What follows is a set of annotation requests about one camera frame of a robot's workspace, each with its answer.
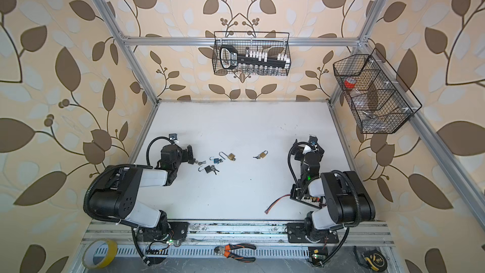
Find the brass padlock long shackle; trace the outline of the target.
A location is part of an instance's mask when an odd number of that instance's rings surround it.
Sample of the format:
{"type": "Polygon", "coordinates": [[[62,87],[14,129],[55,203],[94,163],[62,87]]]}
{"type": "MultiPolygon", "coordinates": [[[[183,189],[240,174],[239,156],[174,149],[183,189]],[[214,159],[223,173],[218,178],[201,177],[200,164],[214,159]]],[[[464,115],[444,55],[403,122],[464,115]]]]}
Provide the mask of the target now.
{"type": "Polygon", "coordinates": [[[234,154],[232,154],[232,153],[226,154],[224,152],[219,152],[219,155],[222,156],[222,157],[224,157],[227,160],[230,160],[230,161],[235,161],[236,160],[236,156],[234,154]]]}

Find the brass padlock with key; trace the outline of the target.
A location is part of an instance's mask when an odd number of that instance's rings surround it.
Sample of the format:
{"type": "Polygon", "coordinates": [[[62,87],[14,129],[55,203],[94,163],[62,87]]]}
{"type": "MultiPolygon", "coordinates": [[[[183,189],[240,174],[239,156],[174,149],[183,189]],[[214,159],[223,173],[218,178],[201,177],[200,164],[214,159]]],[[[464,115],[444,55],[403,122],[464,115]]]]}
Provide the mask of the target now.
{"type": "Polygon", "coordinates": [[[268,151],[267,150],[264,150],[263,152],[261,152],[260,154],[254,156],[255,159],[263,159],[267,156],[268,154],[268,151]]]}

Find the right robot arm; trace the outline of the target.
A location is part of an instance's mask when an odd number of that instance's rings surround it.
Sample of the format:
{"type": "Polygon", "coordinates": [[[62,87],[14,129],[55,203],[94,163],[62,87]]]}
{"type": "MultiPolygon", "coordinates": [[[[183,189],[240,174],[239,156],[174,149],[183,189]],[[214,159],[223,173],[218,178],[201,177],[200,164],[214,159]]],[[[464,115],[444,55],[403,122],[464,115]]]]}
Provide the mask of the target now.
{"type": "Polygon", "coordinates": [[[338,243],[338,230],[375,219],[375,205],[355,171],[320,171],[324,153],[313,136],[290,148],[287,163],[294,184],[289,198],[313,210],[303,222],[287,224],[289,243],[338,243]]]}

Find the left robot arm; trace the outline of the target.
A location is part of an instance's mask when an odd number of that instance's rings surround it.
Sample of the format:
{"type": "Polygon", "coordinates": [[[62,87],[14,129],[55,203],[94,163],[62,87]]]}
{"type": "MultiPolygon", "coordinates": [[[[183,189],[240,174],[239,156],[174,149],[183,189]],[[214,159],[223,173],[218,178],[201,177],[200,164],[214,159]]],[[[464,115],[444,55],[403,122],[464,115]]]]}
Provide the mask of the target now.
{"type": "Polygon", "coordinates": [[[96,221],[131,228],[134,242],[182,242],[188,235],[187,222],[172,222],[166,212],[139,201],[145,187],[168,187],[177,178],[180,165],[193,164],[193,148],[183,149],[174,135],[153,139],[146,152],[147,163],[108,166],[88,187],[84,212],[96,221]]]}

